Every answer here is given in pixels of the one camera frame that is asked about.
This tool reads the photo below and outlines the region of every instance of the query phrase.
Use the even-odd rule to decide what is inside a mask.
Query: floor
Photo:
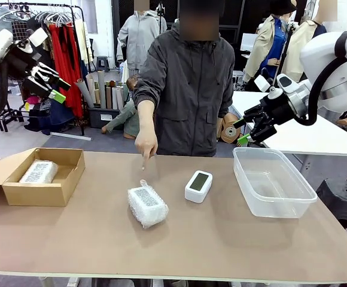
[[[9,103],[13,108],[22,104],[20,96],[9,96]],[[35,147],[54,147],[54,148],[82,148],[85,151],[100,152],[128,152],[135,153],[136,149],[133,141],[123,138],[122,132],[114,131],[110,135],[102,135],[99,129],[86,128],[86,136],[91,137],[92,141],[83,141],[70,138],[61,138],[57,136],[46,136],[42,133],[27,131],[23,128],[23,123],[13,122],[8,126],[9,132],[0,131],[0,157],[7,157],[20,151]],[[80,135],[79,129],[71,129],[67,133]],[[234,146],[219,142],[217,146],[217,157],[232,157]],[[288,158],[300,168],[301,164],[293,155]],[[314,189],[317,189],[321,182],[326,178],[338,178],[345,180],[347,178],[347,157],[314,157],[314,164],[307,176],[308,182]],[[68,279],[55,279],[56,287],[66,286]],[[119,286],[127,286],[127,283],[119,283]],[[259,284],[243,283],[243,287],[259,287]],[[38,278],[34,277],[14,277],[0,276],[0,287],[38,287],[41,286]],[[91,286],[90,279],[83,279],[82,287]],[[271,285],[272,287],[281,287],[285,285]]]

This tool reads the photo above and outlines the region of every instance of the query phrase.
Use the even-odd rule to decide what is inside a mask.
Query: cardboard box
[[[58,165],[52,183],[19,183],[34,160],[50,160]],[[9,205],[66,206],[84,168],[82,149],[30,149],[0,161],[0,185]]]

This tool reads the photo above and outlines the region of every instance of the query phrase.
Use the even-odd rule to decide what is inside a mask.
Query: bubble wrap
[[[35,160],[19,181],[21,184],[50,184],[58,171],[58,165],[48,160]]]
[[[128,203],[136,220],[147,229],[166,219],[168,206],[146,181],[140,183],[141,187],[128,191]]]

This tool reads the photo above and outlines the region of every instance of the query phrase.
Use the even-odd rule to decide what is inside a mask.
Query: brown tabletop
[[[301,219],[251,214],[229,158],[85,152],[65,208],[7,206],[0,190],[0,274],[249,282],[347,282],[347,233],[318,201]],[[213,174],[202,204],[184,199],[196,170]],[[127,190],[146,179],[169,207],[143,230]]]

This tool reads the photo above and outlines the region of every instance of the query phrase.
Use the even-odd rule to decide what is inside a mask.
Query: hand
[[[280,65],[280,60],[273,58],[268,60],[268,66],[278,67]]]
[[[157,151],[157,138],[153,126],[141,127],[138,136],[136,137],[135,146],[143,155],[143,170],[147,163]]]

